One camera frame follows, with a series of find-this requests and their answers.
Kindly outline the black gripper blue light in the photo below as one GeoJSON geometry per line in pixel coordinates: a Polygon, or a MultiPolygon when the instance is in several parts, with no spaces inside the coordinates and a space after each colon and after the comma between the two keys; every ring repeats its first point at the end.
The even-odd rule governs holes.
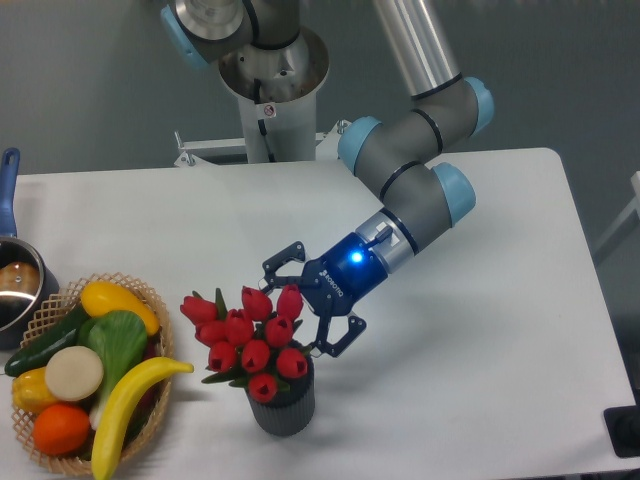
{"type": "Polygon", "coordinates": [[[302,348],[314,358],[338,358],[366,330],[366,321],[350,311],[388,277],[383,263],[354,232],[311,260],[303,243],[296,241],[265,260],[262,269],[262,293],[296,286],[314,312],[315,338],[302,348]],[[325,308],[329,314],[322,313],[325,308]]]}

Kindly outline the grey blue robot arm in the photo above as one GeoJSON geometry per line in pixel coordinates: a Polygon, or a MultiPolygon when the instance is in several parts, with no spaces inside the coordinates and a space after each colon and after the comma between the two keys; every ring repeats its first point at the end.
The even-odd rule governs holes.
{"type": "MultiPolygon", "coordinates": [[[[354,305],[474,208],[469,180],[437,157],[494,114],[489,90],[458,68],[429,2],[378,1],[374,9],[413,107],[393,125],[350,123],[337,155],[381,208],[317,259],[294,243],[263,265],[265,292],[295,285],[318,317],[314,356],[340,355],[366,326],[354,305]]],[[[315,158],[316,95],[329,60],[322,39],[301,24],[298,2],[171,1],[160,17],[190,65],[217,65],[238,102],[249,162],[315,158]]]]}

